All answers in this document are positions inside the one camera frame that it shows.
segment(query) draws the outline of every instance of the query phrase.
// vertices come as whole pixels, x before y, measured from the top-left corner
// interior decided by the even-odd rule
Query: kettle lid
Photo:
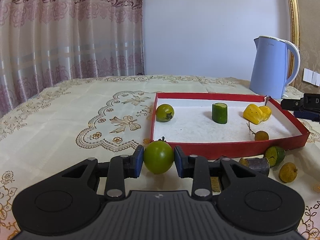
[[[276,38],[276,37],[272,37],[272,36],[265,36],[265,35],[260,35],[258,38],[268,38],[268,39],[273,39],[273,40],[276,40],[276,41],[281,41],[281,42],[284,42],[285,43],[285,41],[284,40],[282,40],[282,39],[279,39],[279,38]]]

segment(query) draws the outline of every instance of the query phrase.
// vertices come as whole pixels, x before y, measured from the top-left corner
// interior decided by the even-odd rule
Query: curtain
[[[73,78],[144,74],[142,0],[0,0],[0,118]]]

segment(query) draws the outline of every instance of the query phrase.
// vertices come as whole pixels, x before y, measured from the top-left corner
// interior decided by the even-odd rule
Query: fruit stem
[[[248,127],[249,127],[249,130],[252,132],[252,134],[254,134],[254,135],[255,135],[256,133],[255,133],[254,131],[252,131],[252,130],[251,130],[251,128],[250,128],[250,121],[248,122],[248,124],[247,124],[247,125],[248,125]]]

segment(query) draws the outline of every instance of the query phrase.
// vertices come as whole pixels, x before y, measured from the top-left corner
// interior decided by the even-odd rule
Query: embroidered tablecloth
[[[12,201],[24,188],[88,157],[106,162],[131,155],[139,144],[147,146],[156,92],[254,94],[248,87],[248,81],[235,78],[130,76],[76,79],[45,89],[0,122],[0,240],[19,232]],[[293,87],[287,87],[286,94],[303,96]],[[320,239],[320,125],[300,121],[311,134],[304,148],[287,152],[285,161],[298,168],[297,178],[287,185],[306,204],[298,231],[306,239]],[[278,173],[279,167],[272,168],[269,177],[279,180]],[[125,186],[126,193],[191,191],[192,179],[180,179],[174,165],[161,175],[143,166],[140,177],[126,179]],[[100,186],[98,193],[103,194]]]

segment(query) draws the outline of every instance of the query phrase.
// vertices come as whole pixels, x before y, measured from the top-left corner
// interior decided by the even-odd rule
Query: blue kettle
[[[249,89],[258,95],[283,97],[285,87],[298,75],[300,54],[296,45],[290,41],[270,36],[254,39],[257,54],[254,61]],[[294,68],[288,78],[288,49],[294,55]]]

